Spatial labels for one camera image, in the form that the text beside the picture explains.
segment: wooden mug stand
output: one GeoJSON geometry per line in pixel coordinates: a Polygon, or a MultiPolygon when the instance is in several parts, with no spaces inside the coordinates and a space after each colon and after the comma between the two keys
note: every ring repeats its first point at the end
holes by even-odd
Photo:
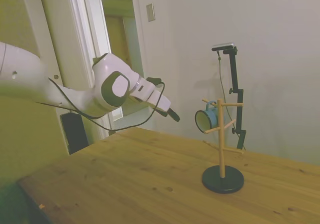
{"type": "Polygon", "coordinates": [[[225,129],[230,127],[236,120],[232,120],[228,124],[224,124],[224,107],[243,107],[243,103],[224,103],[222,99],[217,100],[217,104],[213,103],[212,106],[218,108],[218,127],[206,130],[204,133],[212,133],[218,131],[219,136],[219,146],[211,145],[215,149],[219,150],[219,165],[209,167],[206,169],[202,175],[202,183],[209,190],[216,193],[234,193],[239,191],[245,182],[242,173],[233,167],[225,165],[224,151],[235,152],[243,154],[244,152],[235,149],[225,147],[225,129]]]}

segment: mug handle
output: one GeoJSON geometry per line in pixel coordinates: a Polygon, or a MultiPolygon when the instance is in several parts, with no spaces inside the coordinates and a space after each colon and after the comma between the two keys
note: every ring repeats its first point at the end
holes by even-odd
{"type": "Polygon", "coordinates": [[[216,101],[210,101],[210,102],[206,103],[206,106],[205,106],[206,109],[205,110],[208,111],[209,110],[209,105],[213,104],[213,103],[217,104],[216,101]]]}

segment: black round base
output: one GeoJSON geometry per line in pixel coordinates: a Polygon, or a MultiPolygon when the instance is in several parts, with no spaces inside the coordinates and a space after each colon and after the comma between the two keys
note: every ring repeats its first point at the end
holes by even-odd
{"type": "Polygon", "coordinates": [[[225,167],[225,177],[220,177],[220,167],[213,166],[204,171],[202,174],[202,183],[209,190],[228,194],[239,191],[245,183],[242,173],[233,167],[225,167]]]}

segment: wooden table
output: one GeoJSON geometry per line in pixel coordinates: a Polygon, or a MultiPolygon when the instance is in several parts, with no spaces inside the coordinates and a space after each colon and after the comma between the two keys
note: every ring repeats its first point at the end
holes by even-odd
{"type": "Polygon", "coordinates": [[[262,154],[225,154],[244,175],[234,194],[201,183],[218,151],[134,128],[19,184],[55,224],[320,224],[320,167],[262,154]]]}

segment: light switch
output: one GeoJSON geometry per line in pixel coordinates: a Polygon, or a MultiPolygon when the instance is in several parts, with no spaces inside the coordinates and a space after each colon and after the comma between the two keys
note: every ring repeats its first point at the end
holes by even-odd
{"type": "Polygon", "coordinates": [[[156,18],[155,18],[155,10],[154,10],[154,4],[151,3],[151,4],[148,4],[146,6],[146,13],[148,15],[148,21],[151,22],[151,21],[154,21],[156,18]]]}

